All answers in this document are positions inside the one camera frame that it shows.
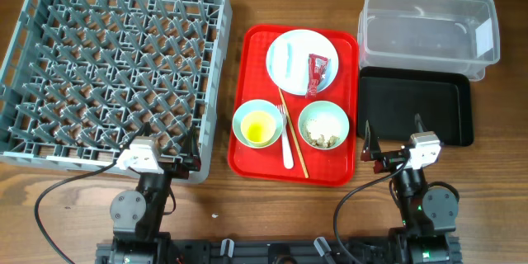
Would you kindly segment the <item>white plastic fork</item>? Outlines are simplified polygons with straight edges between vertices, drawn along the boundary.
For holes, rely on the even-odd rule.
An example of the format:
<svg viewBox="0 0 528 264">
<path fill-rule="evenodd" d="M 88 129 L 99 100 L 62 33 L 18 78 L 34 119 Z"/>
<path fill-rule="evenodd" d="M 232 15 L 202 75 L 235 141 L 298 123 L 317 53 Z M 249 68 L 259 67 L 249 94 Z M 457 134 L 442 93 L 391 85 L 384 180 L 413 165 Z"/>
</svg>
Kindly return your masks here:
<svg viewBox="0 0 528 264">
<path fill-rule="evenodd" d="M 287 118 L 285 114 L 285 109 L 282 105 L 276 106 L 279 112 L 281 113 L 283 130 L 281 132 L 281 145 L 282 145 L 282 156 L 283 164 L 286 169 L 292 169 L 294 167 L 294 159 L 290 148 L 290 142 L 287 134 Z"/>
</svg>

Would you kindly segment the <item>yellow plastic cup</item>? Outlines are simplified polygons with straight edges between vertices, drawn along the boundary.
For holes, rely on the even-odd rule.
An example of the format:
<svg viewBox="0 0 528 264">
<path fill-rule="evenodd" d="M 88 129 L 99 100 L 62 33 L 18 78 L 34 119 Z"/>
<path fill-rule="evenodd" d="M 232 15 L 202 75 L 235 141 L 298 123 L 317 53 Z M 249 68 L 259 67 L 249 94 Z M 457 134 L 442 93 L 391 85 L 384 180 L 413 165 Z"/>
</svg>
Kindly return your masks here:
<svg viewBox="0 0 528 264">
<path fill-rule="evenodd" d="M 243 137 L 256 147 L 267 145 L 275 130 L 275 119 L 265 111 L 252 111 L 245 115 L 241 122 Z"/>
</svg>

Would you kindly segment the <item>wooden chopstick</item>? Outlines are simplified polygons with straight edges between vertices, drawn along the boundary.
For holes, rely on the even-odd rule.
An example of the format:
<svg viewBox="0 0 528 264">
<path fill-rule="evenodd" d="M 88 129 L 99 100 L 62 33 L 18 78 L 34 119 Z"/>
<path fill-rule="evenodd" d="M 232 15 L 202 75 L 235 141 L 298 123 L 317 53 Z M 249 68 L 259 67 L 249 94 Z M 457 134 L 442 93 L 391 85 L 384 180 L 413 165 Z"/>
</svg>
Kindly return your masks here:
<svg viewBox="0 0 528 264">
<path fill-rule="evenodd" d="M 295 148 L 296 148 L 296 151 L 297 151 L 297 154 L 298 154 L 298 157 L 299 157 L 299 162 L 300 162 L 301 167 L 302 167 L 303 172 L 304 172 L 304 177 L 306 179 L 308 179 L 309 178 L 309 172 L 308 172 L 308 169 L 307 169 L 307 167 L 305 165 L 304 156 L 303 156 L 302 150 L 301 150 L 301 148 L 299 146 L 299 141 L 297 140 L 297 135 L 295 133 L 295 128 L 294 128 L 294 125 L 292 123 L 292 120 L 290 118 L 290 113 L 289 113 L 289 110 L 288 110 L 288 106 L 286 104 L 286 101 L 285 101 L 285 98 L 284 98 L 282 90 L 279 87 L 278 87 L 278 90 L 279 90 L 279 94 L 280 94 L 282 107 L 284 109 L 284 112 L 285 112 L 285 115 L 286 115 L 286 119 L 287 119 L 287 122 L 288 122 L 288 126 L 290 127 L 290 132 L 292 134 L 292 137 L 293 137 L 293 140 L 294 140 L 294 144 L 295 144 Z"/>
</svg>

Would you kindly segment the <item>rice and food scraps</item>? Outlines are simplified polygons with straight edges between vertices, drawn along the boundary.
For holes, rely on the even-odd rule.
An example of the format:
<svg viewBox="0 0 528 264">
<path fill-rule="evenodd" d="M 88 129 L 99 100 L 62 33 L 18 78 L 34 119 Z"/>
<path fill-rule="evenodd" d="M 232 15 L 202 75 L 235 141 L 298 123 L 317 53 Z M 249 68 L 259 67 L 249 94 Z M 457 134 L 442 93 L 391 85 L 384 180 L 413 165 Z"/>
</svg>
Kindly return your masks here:
<svg viewBox="0 0 528 264">
<path fill-rule="evenodd" d="M 341 126 L 333 118 L 311 118 L 303 124 L 304 138 L 318 149 L 330 149 L 341 140 Z"/>
</svg>

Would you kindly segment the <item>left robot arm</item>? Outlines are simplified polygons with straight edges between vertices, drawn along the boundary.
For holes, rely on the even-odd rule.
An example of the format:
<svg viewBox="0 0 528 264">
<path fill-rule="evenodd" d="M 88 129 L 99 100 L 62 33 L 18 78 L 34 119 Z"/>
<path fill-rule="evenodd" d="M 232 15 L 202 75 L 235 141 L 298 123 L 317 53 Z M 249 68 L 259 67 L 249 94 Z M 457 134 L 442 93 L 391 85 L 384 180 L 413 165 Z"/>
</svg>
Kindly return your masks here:
<svg viewBox="0 0 528 264">
<path fill-rule="evenodd" d="M 187 179 L 191 171 L 201 168 L 196 127 L 188 130 L 175 161 L 162 161 L 157 140 L 145 123 L 124 145 L 117 165 L 139 174 L 133 191 L 123 191 L 111 202 L 113 220 L 111 245 L 99 245 L 97 263 L 182 263 L 183 255 L 172 242 L 171 235 L 160 226 L 168 197 L 174 197 L 171 183 Z"/>
</svg>

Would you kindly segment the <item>black plastic tray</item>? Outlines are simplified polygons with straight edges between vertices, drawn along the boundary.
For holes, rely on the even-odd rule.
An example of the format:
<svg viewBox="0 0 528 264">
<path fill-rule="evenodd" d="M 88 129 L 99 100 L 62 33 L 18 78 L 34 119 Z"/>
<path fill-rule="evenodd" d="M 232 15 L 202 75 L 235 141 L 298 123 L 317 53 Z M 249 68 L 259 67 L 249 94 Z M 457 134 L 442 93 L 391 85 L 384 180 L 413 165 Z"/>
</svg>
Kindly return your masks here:
<svg viewBox="0 0 528 264">
<path fill-rule="evenodd" d="M 359 74 L 356 130 L 370 123 L 379 139 L 405 141 L 417 132 L 415 116 L 445 145 L 474 142 L 469 80 L 458 73 L 365 67 Z"/>
</svg>

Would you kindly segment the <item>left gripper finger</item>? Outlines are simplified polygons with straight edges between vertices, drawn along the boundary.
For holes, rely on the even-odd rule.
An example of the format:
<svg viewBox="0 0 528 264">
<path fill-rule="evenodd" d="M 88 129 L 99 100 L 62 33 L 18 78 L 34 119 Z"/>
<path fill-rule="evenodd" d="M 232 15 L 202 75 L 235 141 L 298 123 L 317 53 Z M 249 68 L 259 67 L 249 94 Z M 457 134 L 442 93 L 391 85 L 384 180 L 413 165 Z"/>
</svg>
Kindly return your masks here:
<svg viewBox="0 0 528 264">
<path fill-rule="evenodd" d="M 196 127 L 191 125 L 183 145 L 181 147 L 181 164 L 187 171 L 198 172 L 201 169 L 198 139 L 196 138 Z"/>
<path fill-rule="evenodd" d="M 148 122 L 144 122 L 142 126 L 135 132 L 132 139 L 135 139 L 139 136 L 149 137 L 151 135 L 151 125 Z"/>
</svg>

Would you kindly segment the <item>red plastic serving tray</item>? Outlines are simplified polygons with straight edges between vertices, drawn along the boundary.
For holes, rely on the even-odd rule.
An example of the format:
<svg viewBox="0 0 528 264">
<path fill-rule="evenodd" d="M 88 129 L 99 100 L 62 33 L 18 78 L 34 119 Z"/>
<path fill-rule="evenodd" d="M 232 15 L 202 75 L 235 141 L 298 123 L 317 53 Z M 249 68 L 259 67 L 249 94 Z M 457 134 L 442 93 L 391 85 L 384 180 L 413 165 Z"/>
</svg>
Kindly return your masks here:
<svg viewBox="0 0 528 264">
<path fill-rule="evenodd" d="M 291 26 L 256 25 L 244 36 L 243 51 L 239 67 L 238 85 L 234 107 L 255 99 L 270 102 L 273 106 L 285 99 L 292 123 L 297 130 L 301 111 L 310 103 L 303 96 L 280 91 L 266 70 L 266 53 L 279 35 L 291 31 Z M 349 119 L 350 129 L 343 144 L 337 148 L 322 150 L 312 148 L 296 132 L 308 176 L 299 162 L 297 150 L 292 149 L 295 165 L 286 169 L 282 161 L 281 141 L 265 148 L 249 148 L 232 132 L 227 152 L 231 169 L 242 177 L 300 182 L 318 186 L 342 186 L 348 183 L 355 169 L 356 161 L 356 111 L 358 90 L 359 47 L 355 37 L 343 31 L 317 30 L 335 47 L 339 59 L 337 76 L 329 87 L 317 98 L 331 101 L 340 106 Z"/>
</svg>

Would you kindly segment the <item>light blue round plate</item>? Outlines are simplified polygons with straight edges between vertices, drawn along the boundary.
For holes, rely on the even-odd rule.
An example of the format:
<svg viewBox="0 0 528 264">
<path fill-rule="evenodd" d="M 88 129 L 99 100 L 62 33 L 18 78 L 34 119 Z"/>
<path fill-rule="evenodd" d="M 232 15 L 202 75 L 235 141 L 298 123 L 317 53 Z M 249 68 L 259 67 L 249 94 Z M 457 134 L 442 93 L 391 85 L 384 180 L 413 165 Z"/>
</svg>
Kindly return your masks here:
<svg viewBox="0 0 528 264">
<path fill-rule="evenodd" d="M 290 78 L 285 77 L 286 42 L 290 42 L 293 50 Z M 287 31 L 271 43 L 266 53 L 266 70 L 272 82 L 284 92 L 304 96 L 309 80 L 309 54 L 318 54 L 330 59 L 318 92 L 329 87 L 339 69 L 337 50 L 327 37 L 305 29 Z"/>
</svg>

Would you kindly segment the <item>white paper wrapper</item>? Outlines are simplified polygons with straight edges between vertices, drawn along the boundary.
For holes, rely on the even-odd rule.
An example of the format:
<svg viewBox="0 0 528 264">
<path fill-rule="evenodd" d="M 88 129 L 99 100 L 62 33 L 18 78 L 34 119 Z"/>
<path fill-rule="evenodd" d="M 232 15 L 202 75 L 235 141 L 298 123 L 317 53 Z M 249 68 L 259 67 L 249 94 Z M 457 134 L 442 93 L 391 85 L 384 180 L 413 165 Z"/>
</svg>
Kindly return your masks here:
<svg viewBox="0 0 528 264">
<path fill-rule="evenodd" d="M 286 42 L 285 47 L 286 47 L 285 77 L 290 78 L 293 50 L 292 50 L 292 46 L 290 42 Z"/>
</svg>

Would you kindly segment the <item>light green bowl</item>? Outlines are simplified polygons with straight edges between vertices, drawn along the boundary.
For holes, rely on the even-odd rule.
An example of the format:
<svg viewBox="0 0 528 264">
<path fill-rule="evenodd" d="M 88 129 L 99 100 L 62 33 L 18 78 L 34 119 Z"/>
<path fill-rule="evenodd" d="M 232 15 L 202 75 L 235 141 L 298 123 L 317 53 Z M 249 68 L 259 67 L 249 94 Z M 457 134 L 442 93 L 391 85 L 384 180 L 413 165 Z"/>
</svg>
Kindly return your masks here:
<svg viewBox="0 0 528 264">
<path fill-rule="evenodd" d="M 333 148 L 320 149 L 315 148 L 309 144 L 310 147 L 320 150 L 330 150 L 339 147 L 347 139 L 350 123 L 346 112 L 337 104 L 330 101 L 314 101 L 308 104 L 300 113 L 298 118 L 298 128 L 302 139 L 308 144 L 304 138 L 303 124 L 307 119 L 311 118 L 333 118 L 341 126 L 341 142 Z"/>
</svg>

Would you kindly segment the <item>clear plastic waste bin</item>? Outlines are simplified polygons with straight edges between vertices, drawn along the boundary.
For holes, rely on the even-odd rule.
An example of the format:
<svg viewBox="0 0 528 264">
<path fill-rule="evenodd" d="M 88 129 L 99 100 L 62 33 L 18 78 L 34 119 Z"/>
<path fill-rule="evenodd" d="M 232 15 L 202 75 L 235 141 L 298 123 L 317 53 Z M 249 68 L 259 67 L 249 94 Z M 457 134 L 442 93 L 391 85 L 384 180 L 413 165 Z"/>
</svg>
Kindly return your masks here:
<svg viewBox="0 0 528 264">
<path fill-rule="evenodd" d="M 501 58 L 493 0 L 365 0 L 359 65 L 484 78 Z"/>
</svg>

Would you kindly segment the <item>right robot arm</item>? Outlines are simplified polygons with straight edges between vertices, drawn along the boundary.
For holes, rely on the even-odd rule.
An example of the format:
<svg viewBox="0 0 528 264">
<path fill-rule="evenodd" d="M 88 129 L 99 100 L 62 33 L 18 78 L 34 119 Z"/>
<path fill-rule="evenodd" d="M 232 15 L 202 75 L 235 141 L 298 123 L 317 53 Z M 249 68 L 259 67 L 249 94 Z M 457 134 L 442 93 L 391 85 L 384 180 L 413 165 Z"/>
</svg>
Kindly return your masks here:
<svg viewBox="0 0 528 264">
<path fill-rule="evenodd" d="M 443 181 L 428 182 L 424 169 L 438 161 L 441 141 L 428 131 L 419 114 L 417 132 L 399 150 L 384 152 L 373 125 L 365 123 L 361 160 L 373 161 L 374 173 L 388 173 L 389 192 L 403 226 L 389 231 L 390 256 L 395 263 L 453 263 L 449 234 L 456 230 L 460 194 Z"/>
</svg>

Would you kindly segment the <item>red sauce packet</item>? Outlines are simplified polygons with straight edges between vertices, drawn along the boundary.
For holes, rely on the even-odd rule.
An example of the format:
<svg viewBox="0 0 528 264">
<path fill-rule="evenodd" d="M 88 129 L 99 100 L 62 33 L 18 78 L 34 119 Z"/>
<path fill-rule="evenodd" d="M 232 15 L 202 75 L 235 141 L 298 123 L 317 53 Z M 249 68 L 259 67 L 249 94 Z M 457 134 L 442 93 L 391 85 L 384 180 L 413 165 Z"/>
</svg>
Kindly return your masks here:
<svg viewBox="0 0 528 264">
<path fill-rule="evenodd" d="M 306 98 L 315 98 L 318 93 L 318 86 L 324 79 L 330 59 L 318 54 L 309 54 L 309 80 L 307 85 Z"/>
</svg>

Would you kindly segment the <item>grey plastic dishwasher rack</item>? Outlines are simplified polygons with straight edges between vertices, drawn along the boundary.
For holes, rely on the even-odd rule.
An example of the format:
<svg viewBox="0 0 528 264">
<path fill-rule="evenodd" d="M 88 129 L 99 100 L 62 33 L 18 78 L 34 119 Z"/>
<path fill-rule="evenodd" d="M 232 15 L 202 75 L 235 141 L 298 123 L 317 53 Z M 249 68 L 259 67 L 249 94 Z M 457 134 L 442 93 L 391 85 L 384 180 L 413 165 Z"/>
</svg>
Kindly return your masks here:
<svg viewBox="0 0 528 264">
<path fill-rule="evenodd" d="M 196 132 L 210 172 L 229 0 L 25 0 L 1 67 L 1 159 L 52 170 L 115 165 L 150 124 L 161 156 Z"/>
</svg>

